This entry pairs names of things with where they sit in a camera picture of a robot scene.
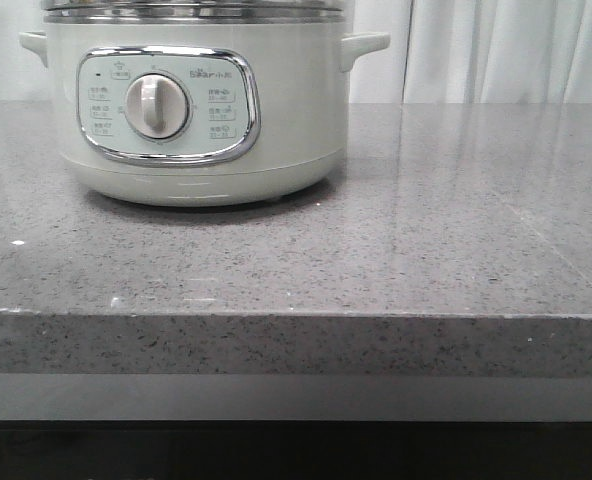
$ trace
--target gray quartz countertop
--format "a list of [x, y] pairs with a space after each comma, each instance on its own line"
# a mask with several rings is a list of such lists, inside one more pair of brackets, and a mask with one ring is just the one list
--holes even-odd
[[280, 201], [106, 198], [0, 102], [0, 373], [592, 376], [592, 105], [356, 105]]

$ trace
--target side handle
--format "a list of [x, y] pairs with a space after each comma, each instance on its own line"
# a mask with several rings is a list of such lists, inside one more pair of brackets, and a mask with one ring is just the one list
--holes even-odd
[[342, 40], [341, 71], [349, 72], [354, 68], [354, 62], [363, 55], [389, 48], [391, 44], [389, 33], [354, 33], [345, 35]]
[[47, 35], [45, 32], [23, 32], [18, 34], [18, 38], [23, 48], [34, 52], [43, 61], [43, 65], [48, 66]]

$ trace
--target rotary knob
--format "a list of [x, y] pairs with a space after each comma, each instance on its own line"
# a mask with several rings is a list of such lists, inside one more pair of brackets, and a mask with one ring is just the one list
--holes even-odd
[[125, 117], [145, 137], [163, 140], [180, 132], [190, 105], [183, 89], [163, 75], [143, 75], [127, 89]]

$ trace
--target chrome panel border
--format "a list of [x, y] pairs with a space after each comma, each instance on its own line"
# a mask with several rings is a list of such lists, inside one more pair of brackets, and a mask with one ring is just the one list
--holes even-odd
[[266, 10], [270, 8], [290, 8], [307, 10], [343, 10], [345, 0], [41, 0], [43, 10], [63, 10], [77, 8], [120, 8], [120, 7], [193, 7], [193, 8], [238, 8], [246, 10]]
[[[104, 147], [96, 142], [85, 130], [80, 115], [80, 72], [88, 60], [107, 56], [131, 56], [131, 55], [167, 55], [180, 57], [217, 58], [233, 63], [243, 77], [245, 93], [247, 95], [247, 108], [249, 110], [249, 122], [243, 138], [236, 144], [222, 150], [192, 155], [164, 155], [164, 154], [135, 154], [126, 153]], [[198, 47], [171, 47], [171, 46], [140, 46], [140, 47], [116, 47], [100, 48], [88, 52], [78, 66], [76, 75], [76, 118], [85, 140], [97, 151], [110, 160], [137, 167], [206, 167], [220, 163], [231, 162], [246, 154], [256, 144], [261, 132], [260, 100], [258, 87], [251, 66], [243, 57], [235, 52], [224, 49], [198, 48]]]
[[182, 16], [112, 16], [104, 14], [46, 16], [45, 23], [68, 25], [283, 25], [283, 24], [316, 24], [344, 23], [345, 17], [182, 17]]

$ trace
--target white curtain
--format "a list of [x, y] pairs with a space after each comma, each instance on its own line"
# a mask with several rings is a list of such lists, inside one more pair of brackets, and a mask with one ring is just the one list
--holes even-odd
[[416, 0], [404, 99], [592, 102], [592, 0]]
[[[592, 102], [592, 0], [349, 0], [354, 31], [389, 31], [360, 59], [351, 101]], [[17, 33], [38, 0], [0, 0], [0, 99], [47, 99], [47, 74]]]

